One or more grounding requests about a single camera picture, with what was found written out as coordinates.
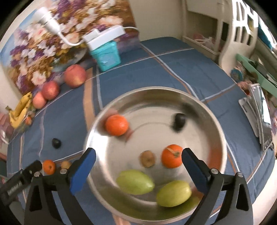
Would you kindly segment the black plum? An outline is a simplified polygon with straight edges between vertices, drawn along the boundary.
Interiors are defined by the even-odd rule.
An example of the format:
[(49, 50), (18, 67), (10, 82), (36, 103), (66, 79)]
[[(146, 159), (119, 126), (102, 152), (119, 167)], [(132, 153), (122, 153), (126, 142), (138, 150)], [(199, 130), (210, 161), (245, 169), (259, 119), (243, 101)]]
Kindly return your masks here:
[(59, 149), (61, 147), (61, 141), (57, 138), (53, 138), (52, 139), (52, 146), (55, 148), (55, 149)]
[(174, 121), (172, 128), (174, 131), (179, 132), (183, 129), (186, 124), (186, 115), (184, 113), (176, 113), (174, 115)]

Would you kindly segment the glass fruit bowl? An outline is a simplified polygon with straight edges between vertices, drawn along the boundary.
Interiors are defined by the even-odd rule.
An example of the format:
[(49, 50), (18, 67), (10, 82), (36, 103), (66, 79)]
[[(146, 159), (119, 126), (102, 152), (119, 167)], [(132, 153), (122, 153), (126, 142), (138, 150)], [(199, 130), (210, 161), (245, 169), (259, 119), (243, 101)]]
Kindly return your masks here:
[(17, 133), (23, 133), (33, 123), (36, 110), (31, 108), (24, 108), (19, 116), (11, 120), (11, 125)]

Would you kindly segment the middle red apple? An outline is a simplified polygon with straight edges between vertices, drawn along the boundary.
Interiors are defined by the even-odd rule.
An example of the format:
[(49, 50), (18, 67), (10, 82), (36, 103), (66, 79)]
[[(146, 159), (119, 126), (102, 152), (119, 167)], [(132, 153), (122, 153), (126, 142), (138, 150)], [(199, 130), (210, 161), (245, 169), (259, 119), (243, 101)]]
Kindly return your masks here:
[(46, 100), (55, 99), (60, 92), (60, 86), (56, 81), (49, 81), (42, 88), (42, 95)]

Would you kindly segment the floral oil painting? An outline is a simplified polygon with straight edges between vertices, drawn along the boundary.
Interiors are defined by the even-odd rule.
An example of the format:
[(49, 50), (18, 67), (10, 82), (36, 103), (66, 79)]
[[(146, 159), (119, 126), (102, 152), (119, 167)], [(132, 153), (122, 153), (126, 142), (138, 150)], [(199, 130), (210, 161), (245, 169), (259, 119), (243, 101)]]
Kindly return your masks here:
[(12, 28), (1, 46), (1, 64), (7, 77), (21, 94), (40, 88), (61, 76), (68, 66), (86, 60), (87, 46), (81, 38), (93, 29), (105, 31), (115, 25), (125, 27), (116, 38), (119, 53), (139, 48), (139, 32), (128, 1), (41, 1), (61, 25), (73, 46), (28, 15)]

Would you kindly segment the round steel tray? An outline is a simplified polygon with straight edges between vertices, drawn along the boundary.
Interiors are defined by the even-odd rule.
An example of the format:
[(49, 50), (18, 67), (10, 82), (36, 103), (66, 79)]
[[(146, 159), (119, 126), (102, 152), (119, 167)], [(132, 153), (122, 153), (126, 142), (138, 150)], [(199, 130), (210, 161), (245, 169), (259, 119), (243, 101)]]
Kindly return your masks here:
[[(174, 115), (184, 113), (186, 124), (176, 132)], [(119, 114), (129, 122), (122, 136), (112, 136), (105, 129), (109, 116)], [(195, 97), (168, 87), (146, 87), (125, 93), (107, 104), (95, 118), (87, 134), (84, 148), (93, 148), (96, 162), (87, 178), (91, 191), (112, 214), (136, 224), (169, 224), (190, 216), (202, 194), (197, 190), (184, 166), (165, 168), (161, 153), (169, 145), (189, 148), (209, 168), (225, 172), (227, 145), (222, 127), (212, 111)], [(150, 150), (156, 162), (144, 168), (139, 160)], [(139, 170), (155, 183), (152, 192), (144, 195), (124, 193), (116, 179), (125, 170)], [(174, 180), (189, 183), (192, 195), (182, 205), (160, 207), (156, 194)]]

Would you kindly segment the green mango left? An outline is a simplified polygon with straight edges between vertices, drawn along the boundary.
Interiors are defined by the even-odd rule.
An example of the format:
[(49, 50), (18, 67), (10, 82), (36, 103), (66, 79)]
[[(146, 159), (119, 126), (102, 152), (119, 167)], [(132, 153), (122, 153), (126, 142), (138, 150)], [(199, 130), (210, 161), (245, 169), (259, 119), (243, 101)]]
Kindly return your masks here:
[(120, 189), (130, 195), (144, 195), (155, 188), (153, 180), (139, 170), (126, 170), (120, 172), (116, 179)]

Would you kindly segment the white shelf cabinet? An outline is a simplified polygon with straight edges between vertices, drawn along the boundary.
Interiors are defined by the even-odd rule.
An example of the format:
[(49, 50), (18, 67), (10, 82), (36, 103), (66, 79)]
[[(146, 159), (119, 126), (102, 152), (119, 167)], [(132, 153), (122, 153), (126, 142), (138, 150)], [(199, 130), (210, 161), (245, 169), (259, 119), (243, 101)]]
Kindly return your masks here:
[(231, 1), (182, 1), (182, 40), (218, 62), (227, 39)]

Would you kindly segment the small pink apple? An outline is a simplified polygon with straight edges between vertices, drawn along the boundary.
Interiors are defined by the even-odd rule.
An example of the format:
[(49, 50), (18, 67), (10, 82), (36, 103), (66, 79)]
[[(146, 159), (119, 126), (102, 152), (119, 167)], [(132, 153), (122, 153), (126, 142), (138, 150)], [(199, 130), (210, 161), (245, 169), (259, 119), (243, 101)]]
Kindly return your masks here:
[(37, 94), (34, 96), (32, 100), (32, 104), (36, 109), (42, 109), (47, 103), (47, 100), (43, 97), (42, 92), (39, 91)]

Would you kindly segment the brown longan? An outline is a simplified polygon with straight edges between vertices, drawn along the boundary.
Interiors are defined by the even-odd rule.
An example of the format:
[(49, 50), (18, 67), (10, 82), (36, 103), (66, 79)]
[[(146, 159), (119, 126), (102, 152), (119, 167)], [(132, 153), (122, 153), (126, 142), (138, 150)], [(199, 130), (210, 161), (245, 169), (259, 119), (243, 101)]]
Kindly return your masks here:
[(61, 163), (61, 168), (62, 168), (62, 169), (69, 169), (70, 166), (71, 166), (71, 162), (68, 161), (68, 160), (64, 160), (64, 161), (62, 161), (62, 163)]
[(155, 155), (150, 150), (146, 150), (146, 151), (142, 152), (139, 156), (139, 160), (140, 160), (141, 165), (144, 168), (150, 168), (150, 167), (154, 166), (155, 162), (156, 162)]

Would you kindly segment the yellow banana bunch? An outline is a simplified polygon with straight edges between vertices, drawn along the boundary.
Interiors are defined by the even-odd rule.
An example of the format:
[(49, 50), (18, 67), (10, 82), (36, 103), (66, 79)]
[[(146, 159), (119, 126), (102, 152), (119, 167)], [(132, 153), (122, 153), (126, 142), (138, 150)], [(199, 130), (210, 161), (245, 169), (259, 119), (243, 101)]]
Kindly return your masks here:
[(22, 96), (16, 108), (12, 110), (8, 105), (5, 109), (8, 111), (10, 124), (14, 129), (17, 129), (24, 120), (30, 105), (32, 104), (32, 93), (28, 92)]

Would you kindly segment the green mango right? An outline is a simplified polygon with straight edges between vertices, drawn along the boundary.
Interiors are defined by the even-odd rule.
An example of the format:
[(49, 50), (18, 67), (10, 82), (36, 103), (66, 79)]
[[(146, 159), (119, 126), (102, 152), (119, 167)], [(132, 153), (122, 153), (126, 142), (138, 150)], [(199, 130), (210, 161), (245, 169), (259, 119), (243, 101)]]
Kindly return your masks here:
[(158, 191), (156, 202), (162, 207), (175, 207), (186, 202), (191, 194), (189, 183), (181, 180), (172, 181)]

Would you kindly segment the green mango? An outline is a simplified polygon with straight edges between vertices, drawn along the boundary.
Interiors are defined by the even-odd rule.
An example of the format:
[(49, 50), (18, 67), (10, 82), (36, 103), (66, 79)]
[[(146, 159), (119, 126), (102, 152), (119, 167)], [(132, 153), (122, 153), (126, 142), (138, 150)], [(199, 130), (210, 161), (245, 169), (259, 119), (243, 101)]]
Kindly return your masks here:
[(189, 183), (181, 180), (172, 181), (158, 191), (156, 202), (162, 207), (175, 207), (186, 202), (191, 194)]
[(120, 189), (130, 195), (144, 195), (155, 188), (153, 180), (139, 170), (126, 170), (120, 172), (116, 179)]

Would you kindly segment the orange tangerine with stem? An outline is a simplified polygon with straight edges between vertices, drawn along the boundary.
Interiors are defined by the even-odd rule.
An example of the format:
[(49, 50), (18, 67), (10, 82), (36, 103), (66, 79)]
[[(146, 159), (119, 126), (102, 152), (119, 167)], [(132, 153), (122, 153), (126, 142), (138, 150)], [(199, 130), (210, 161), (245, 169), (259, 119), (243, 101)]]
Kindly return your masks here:
[(176, 144), (171, 144), (167, 146), (161, 155), (161, 162), (164, 167), (168, 169), (178, 168), (182, 164), (182, 154), (183, 148)]

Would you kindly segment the brown longan in tray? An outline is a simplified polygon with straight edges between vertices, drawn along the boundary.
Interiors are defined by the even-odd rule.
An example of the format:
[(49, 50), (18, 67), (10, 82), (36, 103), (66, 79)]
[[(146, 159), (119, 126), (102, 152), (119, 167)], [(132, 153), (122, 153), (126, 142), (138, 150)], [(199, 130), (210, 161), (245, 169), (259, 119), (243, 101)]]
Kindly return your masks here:
[(140, 160), (141, 165), (144, 168), (150, 168), (150, 167), (154, 166), (155, 162), (156, 162), (155, 155), (150, 150), (146, 150), (146, 151), (142, 152), (139, 156), (139, 160)]

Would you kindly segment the teal plastic box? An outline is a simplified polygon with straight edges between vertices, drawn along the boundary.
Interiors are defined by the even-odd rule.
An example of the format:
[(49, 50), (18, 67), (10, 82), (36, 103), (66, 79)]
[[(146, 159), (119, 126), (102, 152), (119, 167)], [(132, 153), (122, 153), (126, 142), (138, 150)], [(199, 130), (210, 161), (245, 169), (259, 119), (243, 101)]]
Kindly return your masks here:
[(121, 63), (116, 41), (107, 42), (99, 48), (90, 51), (90, 54), (96, 60), (102, 72), (110, 70)]

